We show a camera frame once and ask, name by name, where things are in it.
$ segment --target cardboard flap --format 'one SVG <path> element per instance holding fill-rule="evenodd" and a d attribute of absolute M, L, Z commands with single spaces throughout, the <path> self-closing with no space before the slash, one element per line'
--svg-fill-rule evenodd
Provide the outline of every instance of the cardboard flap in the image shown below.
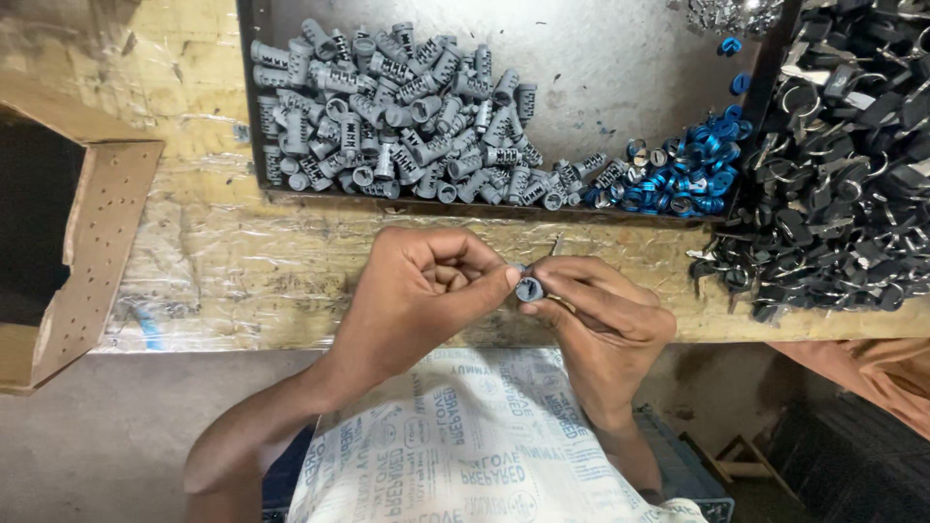
<path fill-rule="evenodd" d="M 155 140 L 121 120 L 87 107 L 80 100 L 59 94 L 12 71 L 0 72 L 0 104 L 81 144 Z"/>

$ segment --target left hand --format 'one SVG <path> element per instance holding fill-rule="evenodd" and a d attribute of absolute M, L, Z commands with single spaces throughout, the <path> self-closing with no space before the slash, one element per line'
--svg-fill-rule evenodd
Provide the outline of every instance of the left hand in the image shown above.
<path fill-rule="evenodd" d="M 321 358 L 341 403 L 411 367 L 497 309 L 520 280 L 472 231 L 385 227 L 333 348 Z"/>

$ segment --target wooden table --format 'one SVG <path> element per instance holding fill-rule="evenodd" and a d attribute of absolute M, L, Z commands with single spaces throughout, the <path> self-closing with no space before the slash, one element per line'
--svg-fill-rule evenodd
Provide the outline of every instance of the wooden table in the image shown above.
<path fill-rule="evenodd" d="M 233 0 L 20 3 L 0 19 L 0 60 L 166 141 L 119 298 L 98 351 L 221 351 L 326 346 L 384 225 L 472 228 L 506 259 L 593 254 L 652 288 L 678 317 L 680 342 L 930 335 L 926 299 L 896 313 L 792 311 L 760 325 L 716 283 L 696 297 L 689 249 L 703 226 L 553 221 L 545 213 L 436 216 L 371 200 L 269 196 L 233 139 L 247 120 Z M 454 344 L 551 343 L 512 303 Z"/>

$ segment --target right hand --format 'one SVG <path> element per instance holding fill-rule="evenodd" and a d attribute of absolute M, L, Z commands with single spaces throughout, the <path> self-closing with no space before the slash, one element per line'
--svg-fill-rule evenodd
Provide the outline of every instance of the right hand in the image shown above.
<path fill-rule="evenodd" d="M 529 268 L 547 293 L 520 311 L 555 331 L 568 379 L 591 422 L 608 432 L 629 422 L 633 394 L 675 335 L 658 296 L 593 256 L 548 256 Z M 565 306 L 574 307 L 574 312 Z"/>

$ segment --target finger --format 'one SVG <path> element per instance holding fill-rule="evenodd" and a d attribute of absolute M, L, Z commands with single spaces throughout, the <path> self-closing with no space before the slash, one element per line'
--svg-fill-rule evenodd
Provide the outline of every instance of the finger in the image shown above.
<path fill-rule="evenodd" d="M 643 305 L 659 304 L 656 293 L 630 281 L 596 256 L 547 256 L 533 263 L 534 274 L 553 273 L 602 288 Z"/>
<path fill-rule="evenodd" d="M 658 319 L 655 311 L 661 310 L 658 307 L 633 302 L 562 275 L 547 273 L 538 275 L 538 280 L 544 289 L 580 312 L 615 329 L 628 340 L 651 340 L 660 327 L 655 325 Z"/>
<path fill-rule="evenodd" d="M 520 281 L 520 272 L 507 264 L 471 282 L 467 287 L 430 298 L 430 314 L 441 317 L 458 332 L 472 321 L 497 309 Z"/>
<path fill-rule="evenodd" d="M 472 231 L 465 228 L 406 230 L 408 237 L 401 247 L 407 257 L 423 269 L 436 261 L 455 260 L 482 275 L 506 265 L 499 254 Z"/>
<path fill-rule="evenodd" d="M 469 284 L 469 279 L 455 267 L 445 267 L 436 265 L 433 269 L 436 277 L 436 283 L 443 284 L 445 291 L 459 290 Z"/>
<path fill-rule="evenodd" d="M 552 298 L 543 298 L 520 305 L 520 312 L 539 318 L 550 329 L 555 331 L 559 344 L 563 347 L 584 342 L 591 334 L 581 321 L 562 305 Z"/>

